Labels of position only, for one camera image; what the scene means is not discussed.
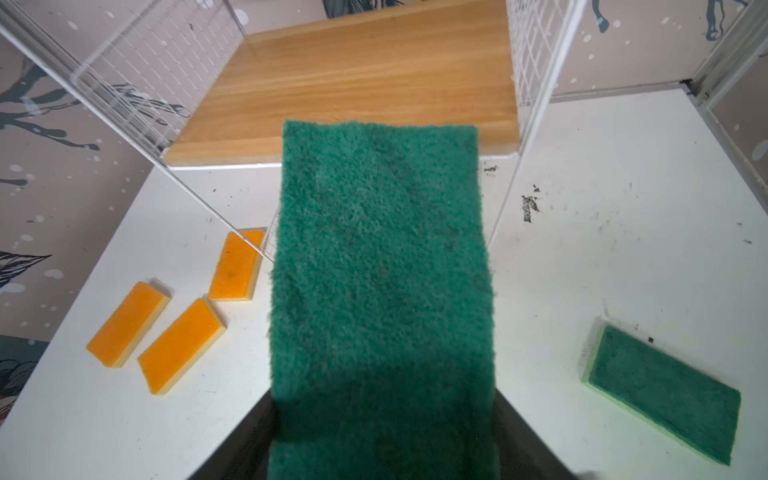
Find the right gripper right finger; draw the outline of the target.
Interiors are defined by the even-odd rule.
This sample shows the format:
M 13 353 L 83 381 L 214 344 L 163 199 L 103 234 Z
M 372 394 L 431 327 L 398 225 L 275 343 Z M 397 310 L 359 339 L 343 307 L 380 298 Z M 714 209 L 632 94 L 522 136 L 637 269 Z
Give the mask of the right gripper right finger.
M 500 390 L 495 391 L 493 403 L 493 439 L 499 457 L 500 479 L 577 479 Z

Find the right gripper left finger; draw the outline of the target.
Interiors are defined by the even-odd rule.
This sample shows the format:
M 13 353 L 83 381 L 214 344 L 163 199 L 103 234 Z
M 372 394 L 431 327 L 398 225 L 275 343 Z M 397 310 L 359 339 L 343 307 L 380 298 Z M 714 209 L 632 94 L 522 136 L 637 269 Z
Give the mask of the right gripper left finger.
M 266 479 L 277 433 L 278 409 L 268 390 L 190 479 Z

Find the dark green sponge carried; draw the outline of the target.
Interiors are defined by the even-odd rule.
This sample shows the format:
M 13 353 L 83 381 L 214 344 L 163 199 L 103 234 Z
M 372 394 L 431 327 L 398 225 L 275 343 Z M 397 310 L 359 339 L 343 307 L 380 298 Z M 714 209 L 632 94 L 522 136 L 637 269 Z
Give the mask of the dark green sponge carried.
M 288 121 L 272 479 L 495 479 L 478 133 Z

